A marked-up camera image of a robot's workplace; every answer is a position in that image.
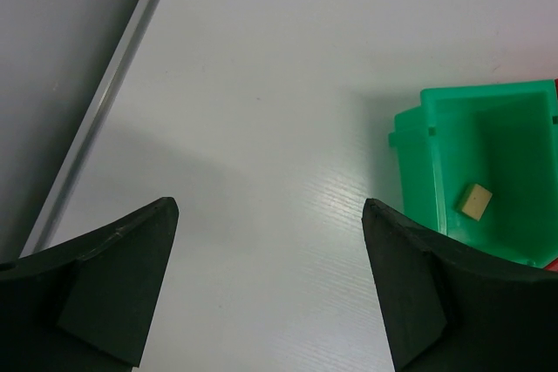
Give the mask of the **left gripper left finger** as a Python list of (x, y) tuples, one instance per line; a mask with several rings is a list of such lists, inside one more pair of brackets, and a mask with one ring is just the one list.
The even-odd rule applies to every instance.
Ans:
[(165, 197), (1, 266), (3, 371), (140, 365), (179, 219)]

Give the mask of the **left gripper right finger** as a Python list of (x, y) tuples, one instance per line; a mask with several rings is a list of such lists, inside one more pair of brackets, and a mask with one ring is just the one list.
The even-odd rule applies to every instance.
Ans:
[(554, 371), (557, 275), (364, 203), (364, 241), (397, 371)]

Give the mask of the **small beige eraser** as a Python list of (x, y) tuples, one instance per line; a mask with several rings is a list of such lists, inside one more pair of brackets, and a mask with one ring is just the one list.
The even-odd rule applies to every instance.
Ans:
[(485, 213), (493, 194), (484, 186), (476, 183), (469, 184), (461, 194), (457, 210), (465, 216), (479, 221)]

